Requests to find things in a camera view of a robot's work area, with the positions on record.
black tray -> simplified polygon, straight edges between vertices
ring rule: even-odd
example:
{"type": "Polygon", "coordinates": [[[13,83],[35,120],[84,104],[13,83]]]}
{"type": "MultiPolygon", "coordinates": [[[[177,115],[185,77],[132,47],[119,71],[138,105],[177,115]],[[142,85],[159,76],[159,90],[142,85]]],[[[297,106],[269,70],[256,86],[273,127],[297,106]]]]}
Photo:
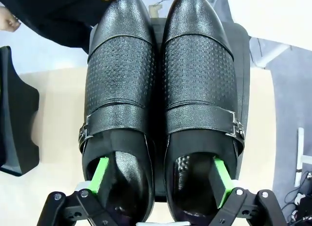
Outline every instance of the black tray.
{"type": "Polygon", "coordinates": [[[0,171],[21,176],[39,163],[39,149],[31,140],[38,91],[17,75],[11,48],[0,48],[1,135],[0,171]]]}

textured leather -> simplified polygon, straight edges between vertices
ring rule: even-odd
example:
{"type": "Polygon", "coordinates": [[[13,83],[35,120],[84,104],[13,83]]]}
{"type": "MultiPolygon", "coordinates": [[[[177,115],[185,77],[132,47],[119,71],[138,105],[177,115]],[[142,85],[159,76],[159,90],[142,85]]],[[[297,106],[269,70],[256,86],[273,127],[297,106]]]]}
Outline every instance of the textured leather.
{"type": "Polygon", "coordinates": [[[146,108],[155,81],[154,60],[153,46],[141,39],[118,37],[104,42],[88,64],[85,116],[111,103],[146,108]]]}
{"type": "Polygon", "coordinates": [[[234,133],[233,113],[221,107],[188,104],[175,107],[166,113],[167,134],[188,129],[212,129],[234,133]]]}
{"type": "Polygon", "coordinates": [[[185,104],[211,104],[237,112],[233,60],[220,44],[187,35],[168,42],[163,62],[167,109],[185,104]]]}
{"type": "Polygon", "coordinates": [[[130,104],[114,104],[100,107],[88,118],[88,135],[129,128],[147,134],[146,110],[130,104]]]}
{"type": "Polygon", "coordinates": [[[174,0],[168,17],[163,44],[183,35],[203,35],[220,43],[233,58],[221,21],[206,0],[174,0]]]}
{"type": "Polygon", "coordinates": [[[154,43],[150,16],[142,0],[115,0],[108,7],[93,35],[89,59],[105,41],[128,36],[154,43]]]}

screw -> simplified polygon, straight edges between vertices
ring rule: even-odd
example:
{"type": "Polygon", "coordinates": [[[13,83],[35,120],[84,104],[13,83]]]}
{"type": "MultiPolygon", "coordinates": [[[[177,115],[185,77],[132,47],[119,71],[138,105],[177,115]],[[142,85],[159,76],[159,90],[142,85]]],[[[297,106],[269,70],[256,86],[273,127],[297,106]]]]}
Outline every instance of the screw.
{"type": "Polygon", "coordinates": [[[56,195],[54,195],[54,199],[57,201],[59,199],[62,198],[62,195],[60,195],[59,193],[57,193],[56,195]]]}
{"type": "Polygon", "coordinates": [[[241,189],[236,190],[237,195],[242,195],[244,192],[241,189]]]}
{"type": "Polygon", "coordinates": [[[86,198],[86,197],[88,197],[88,191],[87,190],[83,190],[83,191],[81,191],[81,193],[80,193],[80,195],[83,197],[83,198],[86,198]]]}
{"type": "Polygon", "coordinates": [[[241,136],[243,139],[245,139],[245,132],[244,132],[244,130],[240,130],[240,131],[239,131],[239,134],[240,134],[240,136],[241,136]]]}
{"type": "Polygon", "coordinates": [[[311,179],[312,179],[312,173],[311,173],[311,172],[308,173],[307,179],[308,179],[308,180],[311,180],[311,179]]]}
{"type": "Polygon", "coordinates": [[[269,194],[267,192],[262,193],[262,197],[267,198],[268,196],[269,196],[269,194]]]}

white pole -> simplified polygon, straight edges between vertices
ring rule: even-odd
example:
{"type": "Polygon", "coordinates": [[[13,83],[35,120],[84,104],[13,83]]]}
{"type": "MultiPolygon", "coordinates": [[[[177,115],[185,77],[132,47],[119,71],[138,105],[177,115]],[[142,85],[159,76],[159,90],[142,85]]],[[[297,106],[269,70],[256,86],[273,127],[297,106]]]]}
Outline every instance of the white pole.
{"type": "Polygon", "coordinates": [[[264,54],[259,60],[255,61],[255,65],[258,67],[266,67],[266,65],[275,59],[278,55],[283,53],[286,49],[288,49],[290,45],[287,44],[279,44],[274,49],[272,49],[269,53],[264,54]]]}
{"type": "Polygon", "coordinates": [[[302,156],[303,156],[303,145],[304,145],[304,129],[302,127],[298,128],[298,151],[297,151],[297,169],[296,177],[294,180],[294,186],[298,187],[300,185],[301,174],[302,174],[302,156]]]}

gray floor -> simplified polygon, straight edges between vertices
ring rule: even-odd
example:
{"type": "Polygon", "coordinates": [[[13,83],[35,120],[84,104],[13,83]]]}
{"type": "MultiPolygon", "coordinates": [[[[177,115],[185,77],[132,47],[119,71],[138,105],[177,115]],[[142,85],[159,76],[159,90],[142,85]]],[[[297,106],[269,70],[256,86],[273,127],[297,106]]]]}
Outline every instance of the gray floor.
{"type": "MultiPolygon", "coordinates": [[[[161,0],[143,0],[146,6],[161,0]]],[[[164,1],[160,17],[167,16],[172,0],[164,1]]],[[[218,0],[215,10],[222,21],[232,21],[227,0],[218,0]]],[[[270,50],[276,43],[251,39],[253,58],[270,50]]],[[[19,74],[64,67],[86,66],[86,54],[81,49],[67,48],[39,37],[25,25],[15,33],[0,32],[0,46],[9,45],[19,74]]],[[[297,128],[305,128],[305,154],[312,155],[312,52],[293,47],[268,64],[272,71],[277,120],[277,151],[273,190],[280,205],[293,190],[296,164],[297,128]]],[[[288,216],[292,207],[285,209],[288,216]]]]}

